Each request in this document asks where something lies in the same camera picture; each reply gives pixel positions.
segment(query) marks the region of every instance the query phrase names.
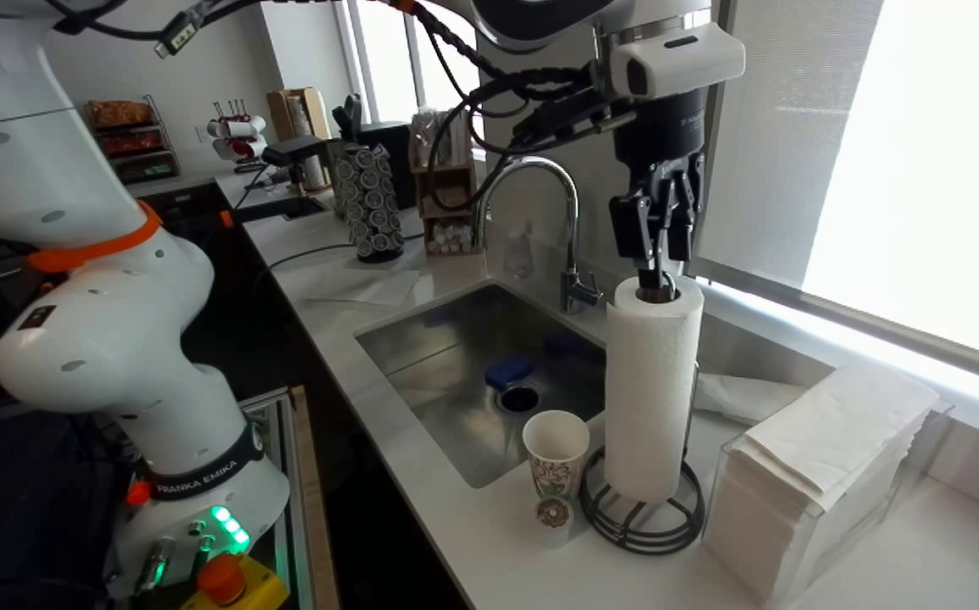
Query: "faucet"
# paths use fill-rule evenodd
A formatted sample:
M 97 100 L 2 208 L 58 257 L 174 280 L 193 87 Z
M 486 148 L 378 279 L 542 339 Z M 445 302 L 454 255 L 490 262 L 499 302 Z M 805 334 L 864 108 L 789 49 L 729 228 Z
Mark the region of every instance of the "faucet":
M 577 178 L 568 176 L 564 167 L 558 167 L 549 154 L 515 154 L 506 164 L 506 169 L 486 182 L 483 190 L 483 219 L 490 219 L 490 197 L 500 178 L 509 178 L 518 169 L 549 169 L 558 185 L 564 190 L 564 266 L 558 274 L 558 309 L 577 312 L 579 305 L 603 305 L 603 290 L 584 280 L 577 248 L 579 248 L 579 219 L 584 219 L 584 197 Z

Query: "kitchen sink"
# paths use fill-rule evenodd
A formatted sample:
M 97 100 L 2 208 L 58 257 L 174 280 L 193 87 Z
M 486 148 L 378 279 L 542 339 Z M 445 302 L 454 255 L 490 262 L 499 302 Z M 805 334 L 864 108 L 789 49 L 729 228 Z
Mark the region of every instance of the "kitchen sink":
M 603 348 L 500 283 L 363 333 L 358 344 L 472 487 L 525 459 L 520 424 L 533 413 L 568 409 L 588 421 L 603 409 Z M 701 370 L 798 387 L 830 373 L 715 314 L 701 321 L 696 358 Z M 515 361 L 529 373 L 511 387 L 483 383 L 486 370 L 515 370 Z

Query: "white countertop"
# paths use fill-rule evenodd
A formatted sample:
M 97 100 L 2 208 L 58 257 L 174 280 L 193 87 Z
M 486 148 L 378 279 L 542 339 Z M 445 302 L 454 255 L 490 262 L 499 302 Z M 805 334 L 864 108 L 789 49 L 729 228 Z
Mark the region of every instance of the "white countertop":
M 237 176 L 219 178 L 219 185 L 231 200 L 241 197 Z M 406 212 L 402 230 L 421 230 L 421 219 Z M 253 219 L 248 232 L 263 262 L 348 241 L 332 212 Z M 358 263 L 343 248 L 289 262 L 274 266 L 274 279 L 427 540 L 477 610 L 757 607 L 701 544 L 645 560 L 612 550 L 591 530 L 563 550 L 542 544 L 533 534 L 534 492 L 525 464 L 486 487 L 472 487 L 454 471 L 355 334 L 483 283 L 490 279 L 483 257 L 423 257 L 421 241 L 409 241 L 406 255 L 390 263 Z M 577 319 L 577 325 L 597 334 L 597 321 Z M 733 430 L 696 427 L 695 432 L 690 447 L 701 444 L 695 469 L 710 471 Z M 922 480 L 796 607 L 979 607 L 979 505 Z

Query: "paper towel roll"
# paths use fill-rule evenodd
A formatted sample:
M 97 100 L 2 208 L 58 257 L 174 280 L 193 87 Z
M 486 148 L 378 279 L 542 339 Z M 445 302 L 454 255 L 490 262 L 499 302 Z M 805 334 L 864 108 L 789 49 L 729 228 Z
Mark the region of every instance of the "paper towel roll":
M 605 319 L 605 480 L 632 502 L 681 480 L 703 297 L 677 289 L 677 302 L 640 302 L 635 279 L 619 280 Z

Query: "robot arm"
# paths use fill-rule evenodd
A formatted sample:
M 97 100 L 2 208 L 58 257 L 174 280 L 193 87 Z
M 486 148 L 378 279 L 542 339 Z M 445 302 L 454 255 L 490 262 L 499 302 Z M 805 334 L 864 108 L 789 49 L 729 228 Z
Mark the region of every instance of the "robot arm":
M 744 72 L 743 40 L 708 19 L 710 0 L 441 0 L 506 49 L 544 48 L 591 28 L 585 87 L 542 100 L 518 143 L 568 136 L 579 121 L 617 121 L 617 158 L 631 190 L 610 204 L 617 248 L 632 257 L 646 302 L 672 302 L 675 266 L 690 257 L 703 192 L 703 87 Z

